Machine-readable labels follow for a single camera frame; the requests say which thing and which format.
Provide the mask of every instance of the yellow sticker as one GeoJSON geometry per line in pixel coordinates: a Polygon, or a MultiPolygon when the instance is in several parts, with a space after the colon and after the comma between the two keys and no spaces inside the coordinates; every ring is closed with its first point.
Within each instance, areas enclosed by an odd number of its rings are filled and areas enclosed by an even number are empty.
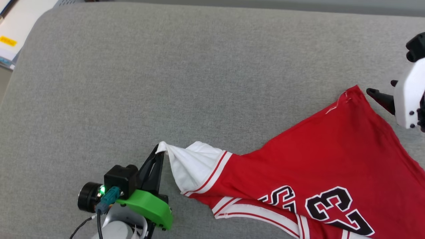
{"type": "Polygon", "coordinates": [[[5,36],[1,36],[1,37],[0,37],[0,42],[3,42],[3,43],[5,43],[5,44],[7,44],[7,45],[9,45],[9,46],[15,46],[15,45],[16,45],[16,43],[18,43],[17,41],[12,40],[12,39],[10,39],[10,38],[7,38],[7,37],[5,37],[5,36]]]}

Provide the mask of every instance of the green led light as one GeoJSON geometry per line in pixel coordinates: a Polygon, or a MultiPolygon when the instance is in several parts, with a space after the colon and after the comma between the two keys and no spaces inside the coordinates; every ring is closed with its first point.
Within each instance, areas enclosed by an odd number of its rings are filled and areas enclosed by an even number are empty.
{"type": "Polygon", "coordinates": [[[104,195],[105,194],[105,186],[102,185],[99,189],[100,194],[104,195]]]}

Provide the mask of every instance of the gray fabric surface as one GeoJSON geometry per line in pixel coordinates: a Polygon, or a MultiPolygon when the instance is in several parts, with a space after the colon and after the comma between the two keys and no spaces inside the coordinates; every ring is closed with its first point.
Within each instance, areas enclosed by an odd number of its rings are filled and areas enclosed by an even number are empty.
{"type": "MultiPolygon", "coordinates": [[[[137,3],[49,11],[22,50],[0,109],[0,237],[68,238],[90,216],[88,181],[142,165],[161,140],[243,154],[359,84],[392,92],[425,19],[137,3]]],[[[425,167],[425,138],[375,102],[425,167]]],[[[290,238],[252,219],[215,220],[164,164],[171,231],[154,238],[290,238]]],[[[96,232],[93,221],[77,234],[96,232]]]]}

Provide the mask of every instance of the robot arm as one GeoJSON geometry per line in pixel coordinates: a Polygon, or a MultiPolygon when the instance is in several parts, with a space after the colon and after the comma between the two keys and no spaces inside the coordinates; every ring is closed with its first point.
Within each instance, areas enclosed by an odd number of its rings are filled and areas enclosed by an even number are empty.
{"type": "Polygon", "coordinates": [[[400,81],[392,80],[394,96],[368,88],[366,93],[392,115],[404,128],[416,125],[425,132],[425,32],[415,36],[407,45],[407,59],[415,63],[408,76],[400,81]]]}
{"type": "Polygon", "coordinates": [[[140,170],[134,165],[115,165],[104,175],[105,183],[88,182],[78,195],[78,208],[97,212],[98,234],[92,238],[150,239],[156,227],[169,230],[173,223],[168,196],[159,193],[164,152],[156,154],[153,149],[140,170]],[[110,193],[116,194],[113,202],[110,193]],[[100,214],[107,213],[103,226],[100,214]]]}

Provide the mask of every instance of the red stripe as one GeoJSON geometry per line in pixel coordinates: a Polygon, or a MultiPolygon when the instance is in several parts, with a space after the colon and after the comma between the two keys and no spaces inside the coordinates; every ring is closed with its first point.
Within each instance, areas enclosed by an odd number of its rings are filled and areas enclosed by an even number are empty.
{"type": "Polygon", "coordinates": [[[218,164],[217,164],[217,166],[215,167],[215,169],[214,169],[214,171],[211,173],[211,175],[210,175],[210,177],[207,179],[207,181],[200,187],[200,188],[198,188],[198,189],[196,189],[195,191],[187,191],[186,193],[184,193],[185,195],[188,193],[188,192],[197,192],[197,191],[199,191],[199,190],[201,190],[203,187],[205,187],[205,185],[207,185],[207,183],[210,181],[210,179],[212,178],[212,176],[214,175],[214,173],[217,171],[217,169],[218,169],[218,166],[220,165],[220,163],[221,163],[221,161],[223,160],[223,158],[224,158],[224,156],[227,154],[227,151],[225,151],[224,152],[224,154],[223,154],[223,156],[221,156],[221,159],[218,161],[218,164]]]}
{"type": "Polygon", "coordinates": [[[300,236],[300,235],[296,234],[294,231],[292,231],[291,229],[289,229],[289,228],[285,227],[284,225],[282,225],[282,224],[280,224],[280,223],[278,223],[278,222],[276,222],[276,221],[273,221],[273,220],[271,220],[271,219],[269,219],[269,218],[263,217],[263,216],[259,216],[259,215],[252,214],[252,213],[228,213],[228,215],[249,215],[249,216],[255,216],[255,217],[258,217],[258,218],[262,218],[262,219],[264,219],[264,220],[267,220],[267,221],[269,221],[269,222],[273,222],[273,223],[275,223],[275,224],[277,224],[277,225],[279,225],[279,226],[281,226],[281,227],[283,227],[283,228],[287,229],[287,230],[288,230],[288,231],[290,231],[292,234],[297,235],[298,237],[300,236]]]}
{"type": "Polygon", "coordinates": [[[236,200],[235,198],[234,199],[232,199],[232,200],[230,200],[230,201],[228,201],[228,202],[226,202],[220,209],[218,209],[215,213],[214,213],[214,216],[217,214],[217,213],[219,213],[224,207],[226,207],[227,205],[229,205],[229,203],[231,203],[231,202],[233,202],[234,200],[236,200]]]}
{"type": "Polygon", "coordinates": [[[306,234],[304,233],[303,221],[301,220],[301,216],[300,215],[297,215],[297,216],[300,219],[301,233],[302,233],[303,238],[304,238],[306,236],[306,234]]]}

